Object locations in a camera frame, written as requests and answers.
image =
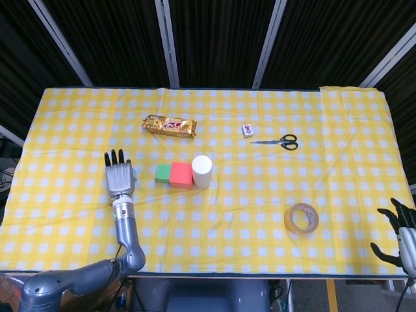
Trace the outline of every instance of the gold wrapper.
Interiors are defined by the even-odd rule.
[[[194,120],[149,115],[143,121],[142,127],[150,133],[181,138],[193,138],[196,135]]]

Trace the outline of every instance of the green block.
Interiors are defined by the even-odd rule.
[[[170,168],[169,164],[158,164],[155,175],[156,182],[169,183]]]

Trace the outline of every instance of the black curtain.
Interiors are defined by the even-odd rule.
[[[416,184],[416,47],[376,85],[390,106],[404,171]]]
[[[181,87],[251,88],[274,0],[170,0]]]
[[[415,1],[288,0],[261,88],[358,86],[415,22]]]
[[[80,80],[27,1],[0,1],[0,124],[26,138],[45,88]]]
[[[169,86],[153,0],[46,0],[94,86]]]

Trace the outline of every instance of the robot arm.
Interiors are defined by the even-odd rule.
[[[76,296],[101,289],[117,278],[126,278],[137,273],[146,262],[138,242],[135,211],[131,195],[135,190],[135,179],[131,162],[124,163],[123,151],[105,153],[107,191],[114,199],[114,219],[118,243],[126,252],[119,258],[102,260],[75,270],[47,271],[35,274],[23,286],[19,312],[57,312],[62,293],[68,289]]]
[[[409,286],[416,299],[416,210],[407,208],[394,198],[391,198],[391,203],[396,207],[397,216],[388,209],[377,211],[388,217],[397,235],[398,257],[384,254],[373,242],[370,246],[382,261],[403,268],[410,278]]]

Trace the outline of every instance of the scissors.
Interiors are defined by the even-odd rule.
[[[283,135],[280,140],[273,141],[253,141],[252,144],[280,144],[285,150],[293,151],[298,148],[296,135]]]

